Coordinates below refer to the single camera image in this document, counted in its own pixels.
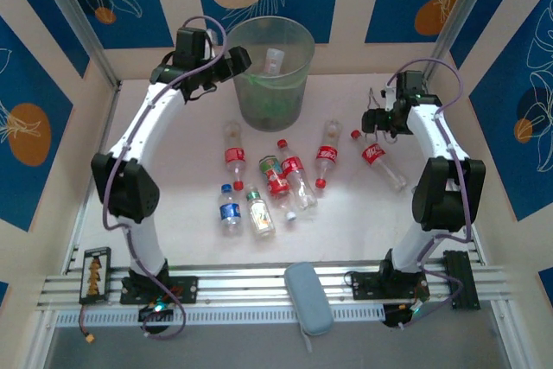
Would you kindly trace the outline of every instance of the blue bottle label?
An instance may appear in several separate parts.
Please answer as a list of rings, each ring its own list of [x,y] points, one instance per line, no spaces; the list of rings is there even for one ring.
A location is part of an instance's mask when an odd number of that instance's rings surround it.
[[[240,218],[240,207],[238,203],[227,203],[219,208],[221,211],[221,220],[227,218]]]

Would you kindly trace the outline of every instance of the black mounting bracket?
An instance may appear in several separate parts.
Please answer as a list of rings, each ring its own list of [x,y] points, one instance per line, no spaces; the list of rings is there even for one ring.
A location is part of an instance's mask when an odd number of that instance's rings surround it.
[[[353,300],[393,300],[385,305],[384,324],[394,328],[411,320],[411,306],[429,299],[429,288],[424,273],[405,273],[394,270],[391,250],[380,262],[378,272],[348,271],[351,278]]]
[[[161,64],[152,72],[149,82],[168,84],[180,75],[207,64],[211,57],[205,57],[206,42],[211,43],[205,30],[180,28],[176,35],[175,51],[163,57]],[[203,87],[206,92],[215,91],[216,82],[227,81],[250,67],[250,56],[244,48],[231,48],[228,54],[230,58],[220,59],[208,69],[187,77],[174,86],[175,90],[181,90],[185,102],[197,99],[191,96],[198,88]]]
[[[457,278],[463,284],[461,293],[451,302],[451,306],[458,310],[480,310],[480,301],[468,253],[466,251],[445,251],[443,263],[446,273],[450,277]],[[457,284],[448,281],[448,285],[450,294],[457,291]]]
[[[167,260],[156,279],[167,287],[183,304],[195,304],[198,295],[198,277],[171,277]],[[148,277],[129,270],[129,276],[123,278],[121,304],[151,304],[158,301],[166,303],[171,299]]]
[[[411,107],[417,105],[442,105],[437,96],[427,94],[423,86],[423,73],[404,71],[397,75],[396,102],[391,110],[371,108],[361,119],[361,130],[374,133],[376,130],[389,132],[392,137],[398,134],[413,134],[407,127],[407,117]]]

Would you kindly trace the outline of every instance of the bottle cap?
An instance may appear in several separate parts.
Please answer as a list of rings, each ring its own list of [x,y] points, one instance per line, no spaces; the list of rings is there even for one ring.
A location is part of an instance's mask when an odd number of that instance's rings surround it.
[[[255,186],[249,185],[248,194],[245,196],[245,199],[247,201],[250,201],[252,199],[261,199],[261,194],[259,194],[259,191]]]
[[[317,186],[319,189],[324,189],[326,185],[327,181],[325,181],[324,179],[317,179],[315,181],[315,186]]]

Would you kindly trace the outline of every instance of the plastic bottle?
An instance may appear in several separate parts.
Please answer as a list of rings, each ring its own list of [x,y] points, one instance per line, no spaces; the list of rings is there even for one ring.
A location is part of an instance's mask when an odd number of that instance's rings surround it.
[[[225,124],[225,163],[226,169],[234,176],[234,190],[242,190],[242,174],[245,171],[245,153],[242,148],[240,133],[242,129],[236,121]]]
[[[315,207],[317,198],[309,186],[302,161],[296,153],[289,149],[286,140],[279,140],[277,145],[283,153],[284,160],[281,166],[283,167],[284,177],[292,187],[297,205],[301,209]]]
[[[240,233],[242,227],[240,221],[240,206],[232,195],[231,185],[221,186],[221,196],[219,197],[219,211],[221,214],[221,226],[223,233],[234,235]]]
[[[283,65],[283,60],[284,51],[276,48],[267,49],[264,73],[267,73],[269,75],[279,75],[280,67]]]
[[[342,124],[336,120],[328,120],[325,123],[325,128],[322,133],[322,142],[317,157],[315,158],[315,166],[317,167],[317,180],[315,186],[319,189],[324,189],[327,185],[325,176],[336,166],[336,157],[338,157],[338,139],[342,132]]]
[[[264,174],[267,182],[267,190],[275,203],[286,213],[288,222],[296,219],[296,213],[292,207],[290,185],[284,178],[283,169],[275,156],[266,156],[259,161],[259,170]]]
[[[258,237],[273,235],[275,233],[275,225],[273,224],[273,219],[270,217],[269,208],[265,201],[261,199],[259,191],[255,186],[248,185],[245,193],[254,233]]]
[[[377,170],[393,190],[399,192],[405,188],[407,179],[377,142],[371,139],[365,140],[359,130],[352,131],[352,138],[369,166]]]

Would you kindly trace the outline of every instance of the metal frame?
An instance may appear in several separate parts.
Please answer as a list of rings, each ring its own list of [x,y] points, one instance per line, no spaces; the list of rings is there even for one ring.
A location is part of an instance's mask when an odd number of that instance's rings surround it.
[[[54,1],[58,8],[60,8],[63,17],[66,18],[69,26],[79,39],[86,53],[98,66],[105,80],[113,87],[117,87],[119,79],[105,56],[104,49],[77,0]]]
[[[107,137],[110,135],[111,124],[113,123],[113,118],[115,117],[115,110],[118,106],[119,93],[121,91],[121,86],[118,85],[113,93],[111,98],[110,110],[108,112],[107,119],[105,120],[104,130],[102,131],[102,137],[100,138],[100,143],[98,150],[101,151],[105,144],[107,143]],[[66,255],[61,263],[60,274],[65,275],[69,271],[71,262],[74,260],[73,255],[79,249],[80,234],[83,230],[83,222],[85,220],[86,210],[88,209],[88,203],[90,198],[94,195],[94,178],[92,177],[92,172],[90,172],[90,179],[88,180],[88,185],[86,187],[85,199],[79,207],[77,212],[77,217],[75,218],[75,224],[73,225],[73,230],[71,232],[71,238],[69,239],[69,244],[67,246]]]
[[[449,14],[448,20],[443,25],[442,31],[435,42],[432,58],[442,59],[453,46],[455,39],[467,21],[468,15],[478,0],[457,0]],[[424,68],[424,78],[430,82],[435,73],[435,62],[429,62]]]
[[[494,313],[501,307],[502,319],[498,321],[505,350],[513,367],[520,362],[531,362],[524,337],[518,335],[515,312],[510,309],[512,299],[507,275],[501,267],[484,266],[476,247],[469,251],[477,291],[481,301],[490,301]],[[171,270],[174,276],[195,275],[200,278],[198,302],[186,305],[190,324],[257,324],[283,323],[295,321],[291,314],[291,301],[285,288],[283,273],[287,264],[236,267],[177,267]],[[429,262],[428,268],[443,271],[441,261]],[[346,284],[344,274],[349,270],[376,272],[378,261],[345,262],[340,264],[316,264],[315,270],[320,277],[327,298],[338,321],[378,321],[378,311],[383,304],[402,302],[404,299],[390,301],[353,300],[351,288]],[[70,270],[65,276],[51,276],[46,279],[39,303],[38,314],[41,318],[35,324],[35,337],[29,342],[29,358],[25,368],[41,368],[44,364],[50,342],[52,328],[75,326],[75,316],[79,313],[79,288],[82,269]],[[121,280],[127,276],[127,270],[115,269],[111,274],[109,301],[94,306],[87,311],[88,326],[138,326],[136,318],[138,306],[122,306],[118,303]],[[449,288],[440,278],[429,276],[430,302],[440,302],[448,294]],[[170,324],[178,324],[179,314]]]
[[[503,345],[513,368],[534,369],[539,367],[528,341],[528,334],[520,321],[518,306],[514,301],[492,302],[493,314],[497,322]]]

